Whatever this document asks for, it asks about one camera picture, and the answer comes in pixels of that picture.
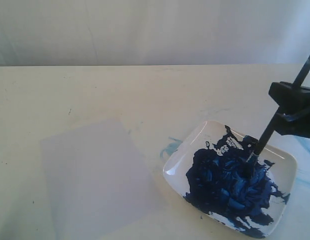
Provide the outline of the black paintbrush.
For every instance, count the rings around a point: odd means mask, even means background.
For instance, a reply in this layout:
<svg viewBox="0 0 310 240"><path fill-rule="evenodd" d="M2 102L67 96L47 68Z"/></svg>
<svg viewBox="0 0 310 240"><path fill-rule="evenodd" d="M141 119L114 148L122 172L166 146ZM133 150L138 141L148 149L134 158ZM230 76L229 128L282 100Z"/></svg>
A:
<svg viewBox="0 0 310 240"><path fill-rule="evenodd" d="M304 63L303 67L299 71L297 77L295 80L291 83L293 84L294 87L303 87L302 84L304 80L306 79L307 75L310 72L310 55L307 58L306 62ZM297 114L307 114L310 112L310 107L307 109L304 109L296 114L292 115L297 115ZM280 107L276 110L275 114L283 114L284 116L291 116L291 115L286 115L282 112ZM254 147L253 152L249 156L249 158L245 161L244 169L243 169L243 174L246 178L251 178L254 175L254 166L256 165L258 161L258 157L265 148L266 144L268 143L269 139L271 138L272 134L275 132L273 126L275 123L275 114L271 118L270 122L268 123L267 127L263 131L262 135L260 136L256 146Z"/></svg>

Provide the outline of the white square paint plate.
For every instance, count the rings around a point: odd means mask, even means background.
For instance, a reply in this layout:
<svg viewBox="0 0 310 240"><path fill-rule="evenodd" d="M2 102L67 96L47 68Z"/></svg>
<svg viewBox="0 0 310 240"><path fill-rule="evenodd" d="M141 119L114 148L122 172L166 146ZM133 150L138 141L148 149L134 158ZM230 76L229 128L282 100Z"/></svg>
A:
<svg viewBox="0 0 310 240"><path fill-rule="evenodd" d="M257 140L208 120L197 126L163 167L171 188L199 212L225 227L254 239L269 236L289 201L297 161L267 145L252 175L246 160Z"/></svg>

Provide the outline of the white paper sheet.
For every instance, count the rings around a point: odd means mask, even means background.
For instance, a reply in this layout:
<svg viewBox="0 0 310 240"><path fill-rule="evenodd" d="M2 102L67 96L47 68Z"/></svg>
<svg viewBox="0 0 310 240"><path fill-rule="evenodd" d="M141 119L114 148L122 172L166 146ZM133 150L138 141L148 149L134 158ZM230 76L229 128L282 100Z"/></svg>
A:
<svg viewBox="0 0 310 240"><path fill-rule="evenodd" d="M142 154L118 120L50 136L40 147L58 240L97 240L163 206Z"/></svg>

